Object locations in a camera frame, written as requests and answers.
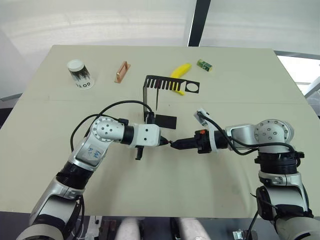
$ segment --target white cylinder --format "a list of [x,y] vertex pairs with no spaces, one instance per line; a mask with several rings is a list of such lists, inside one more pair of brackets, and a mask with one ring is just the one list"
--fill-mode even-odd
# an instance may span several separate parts
[[100,138],[115,141],[121,141],[125,132],[125,126],[123,124],[110,120],[104,120],[104,118],[98,122],[95,128],[96,133]]
[[115,240],[140,240],[138,220],[134,217],[126,217],[116,232]]
[[66,66],[78,88],[89,89],[95,84],[95,80],[90,76],[85,64],[81,60],[73,59]]
[[177,223],[182,240],[211,240],[207,231],[197,219],[179,217]]

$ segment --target white cup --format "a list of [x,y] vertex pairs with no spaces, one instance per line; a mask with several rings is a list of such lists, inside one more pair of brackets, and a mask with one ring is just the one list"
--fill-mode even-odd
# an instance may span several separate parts
[[75,85],[80,89],[89,89],[95,84],[85,64],[79,59],[73,59],[66,65],[71,73]]

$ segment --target black cable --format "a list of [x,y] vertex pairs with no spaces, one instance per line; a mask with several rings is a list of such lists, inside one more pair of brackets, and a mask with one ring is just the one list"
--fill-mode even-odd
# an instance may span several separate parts
[[250,223],[250,226],[249,226],[249,228],[248,228],[248,232],[247,232],[247,234],[246,234],[245,240],[250,239],[251,230],[252,230],[252,228],[253,228],[253,226],[254,226],[254,224],[255,224],[255,221],[256,221],[257,217],[258,217],[258,211],[256,211],[256,213],[255,213],[255,215],[254,215],[254,217],[253,217],[253,219],[252,219],[252,221],[251,221],[251,223]]
[[[74,136],[77,132],[77,130],[80,128],[80,126],[85,122],[87,121],[89,118],[92,118],[92,117],[96,117],[98,114],[92,114],[90,116],[87,116],[85,119],[83,119],[79,124],[78,126],[76,126],[76,128],[73,130],[71,136],[70,136],[70,147],[71,147],[71,152],[74,150]],[[117,118],[114,118],[112,116],[108,116],[108,115],[100,115],[100,116],[103,116],[103,117],[109,117],[109,118],[112,118],[114,120],[118,120]]]
[[[284,143],[284,142],[270,142],[270,143],[260,143],[260,144],[245,144],[239,140],[236,140],[234,138],[229,138],[227,136],[227,134],[225,133],[225,131],[215,122],[213,121],[212,119],[206,117],[205,115],[203,115],[202,112],[197,112],[197,115],[200,117],[200,118],[203,118],[204,120],[207,120],[209,123],[211,123],[212,125],[214,125],[218,131],[223,135],[223,137],[226,139],[226,141],[228,142],[228,144],[230,145],[230,147],[232,148],[232,150],[234,152],[236,152],[237,154],[239,155],[247,155],[247,154],[250,154],[256,150],[258,150],[257,148],[259,147],[267,147],[267,146],[284,146],[284,147],[287,147],[289,148],[289,150],[291,152],[294,152],[295,149],[290,145],[290,144],[287,144],[287,143]],[[244,147],[247,147],[247,148],[256,148],[256,149],[252,149],[250,151],[246,151],[246,152],[239,152],[236,147],[234,146],[234,144],[231,142],[231,140],[235,141],[236,143],[244,146]]]
[[259,199],[261,202],[263,202],[264,204],[269,205],[270,207],[274,208],[275,210],[278,210],[279,208],[275,205],[272,205],[270,202],[267,202],[266,200],[263,200],[261,197],[257,197],[256,195],[253,195],[252,193],[250,193],[250,195],[256,199]]
[[250,154],[250,153],[258,150],[258,149],[256,148],[256,149],[251,149],[251,150],[246,151],[246,152],[240,152],[240,151],[238,151],[238,149],[236,149],[236,147],[234,146],[234,144],[231,142],[230,138],[227,136],[226,132],[225,132],[216,122],[214,122],[212,119],[210,119],[210,118],[206,117],[205,115],[203,115],[202,112],[200,112],[200,111],[197,112],[197,115],[198,115],[200,118],[202,118],[202,119],[204,119],[204,120],[207,120],[209,123],[211,123],[212,125],[214,125],[214,126],[218,129],[218,131],[222,134],[222,136],[225,138],[225,140],[228,142],[228,144],[230,145],[230,147],[232,148],[232,150],[233,150],[236,154],[239,154],[239,155],[244,156],[244,155],[248,155],[248,154]]
[[[117,101],[117,102],[115,102],[115,103],[113,103],[113,104],[105,107],[105,108],[95,117],[94,120],[97,120],[100,116],[102,116],[102,114],[103,114],[105,111],[109,110],[110,108],[112,108],[112,107],[114,107],[114,106],[120,105],[120,104],[141,104],[141,105],[145,106],[150,112],[153,112],[152,109],[151,109],[151,107],[150,107],[148,104],[144,103],[143,101],[138,101],[138,100],[124,100],[124,101]],[[85,137],[88,136],[89,131],[90,131],[90,128],[86,131],[86,133],[85,133],[85,135],[84,135]]]
[[267,147],[267,146],[284,146],[284,147],[287,147],[290,152],[294,152],[295,149],[290,145],[290,144],[287,144],[287,143],[284,143],[284,142],[269,142],[269,143],[260,143],[260,144],[245,144],[237,139],[234,139],[232,138],[233,141],[235,141],[236,143],[244,146],[244,147],[247,147],[247,148],[259,148],[259,147]]
[[78,228],[78,230],[76,231],[76,233],[74,234],[72,240],[77,240],[77,237],[80,234],[81,229],[84,227],[84,221],[85,221],[85,200],[84,200],[84,196],[81,195],[79,197],[79,204],[81,205],[81,220],[80,220],[80,226]]

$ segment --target white wall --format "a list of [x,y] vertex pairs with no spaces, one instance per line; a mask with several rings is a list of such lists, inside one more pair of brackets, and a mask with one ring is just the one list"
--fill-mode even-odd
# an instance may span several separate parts
[[320,0],[211,0],[200,45],[320,55]]
[[195,4],[0,0],[0,98],[23,92],[52,45],[187,46]]

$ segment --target white table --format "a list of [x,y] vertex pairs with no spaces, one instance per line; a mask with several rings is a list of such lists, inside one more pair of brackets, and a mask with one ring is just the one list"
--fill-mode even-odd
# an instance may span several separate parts
[[[84,61],[95,85],[80,90],[66,63]],[[196,65],[213,65],[206,72]],[[131,68],[114,83],[123,61]],[[298,170],[310,207],[320,215],[320,122],[271,49],[214,47],[52,47],[0,130],[0,211],[30,212],[50,180],[66,163],[70,134],[87,115],[120,100],[142,100],[146,75],[169,76],[179,65],[192,63],[184,79],[200,82],[200,92],[180,96],[159,92],[157,113],[177,116],[177,129],[163,129],[169,140],[189,138],[202,126],[193,113],[200,107],[223,128],[257,124],[268,118],[288,121],[295,130],[292,144],[305,152]],[[155,94],[148,103],[155,109]],[[123,104],[108,114],[142,123],[142,106]],[[79,141],[87,125],[79,130]],[[136,149],[112,145],[84,193],[87,215],[252,217],[256,200],[249,195],[261,186],[256,153],[239,156],[227,149],[197,154],[167,146]]]

